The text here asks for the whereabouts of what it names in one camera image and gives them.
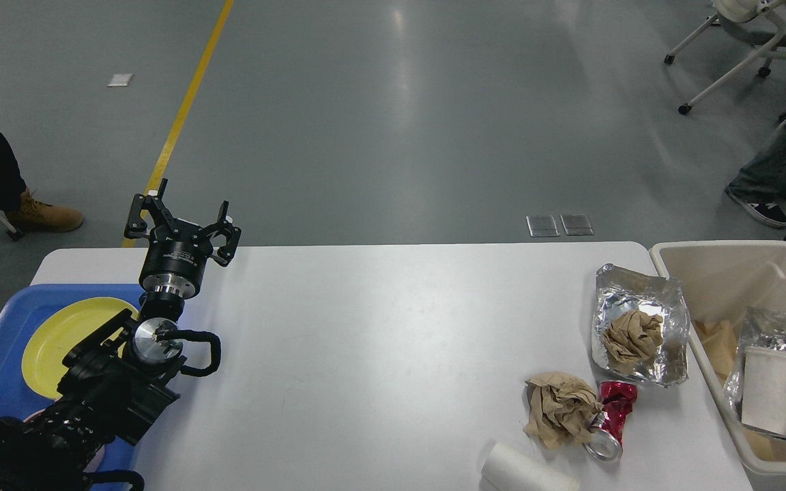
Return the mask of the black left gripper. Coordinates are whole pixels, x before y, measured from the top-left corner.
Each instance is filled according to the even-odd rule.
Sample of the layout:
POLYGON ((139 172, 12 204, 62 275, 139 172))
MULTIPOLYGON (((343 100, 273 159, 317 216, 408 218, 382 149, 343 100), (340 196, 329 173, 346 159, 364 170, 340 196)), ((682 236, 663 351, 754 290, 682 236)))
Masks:
POLYGON ((215 223, 191 233, 187 221, 177 220, 163 202, 167 184, 162 179, 156 190, 134 195, 124 239, 149 242, 139 276, 144 292, 191 299, 201 292, 208 260, 227 267, 234 259, 242 230, 234 226, 224 200, 215 223))

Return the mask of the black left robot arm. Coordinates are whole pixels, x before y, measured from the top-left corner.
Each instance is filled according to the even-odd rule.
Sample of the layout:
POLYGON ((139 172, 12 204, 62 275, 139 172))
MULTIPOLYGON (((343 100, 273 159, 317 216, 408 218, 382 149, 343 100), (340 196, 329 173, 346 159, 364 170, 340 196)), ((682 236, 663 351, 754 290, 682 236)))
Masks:
POLYGON ((201 291, 206 263, 227 267, 242 230, 222 202, 216 221, 199 226, 172 215, 155 192, 136 194, 123 235, 146 239, 137 314, 121 310, 63 357, 57 398, 31 419, 0 417, 0 490, 90 490, 119 483, 143 490, 132 470, 91 471, 116 438, 136 445, 179 395, 177 375, 206 377, 220 367, 222 347, 208 331, 177 325, 187 299, 201 291))

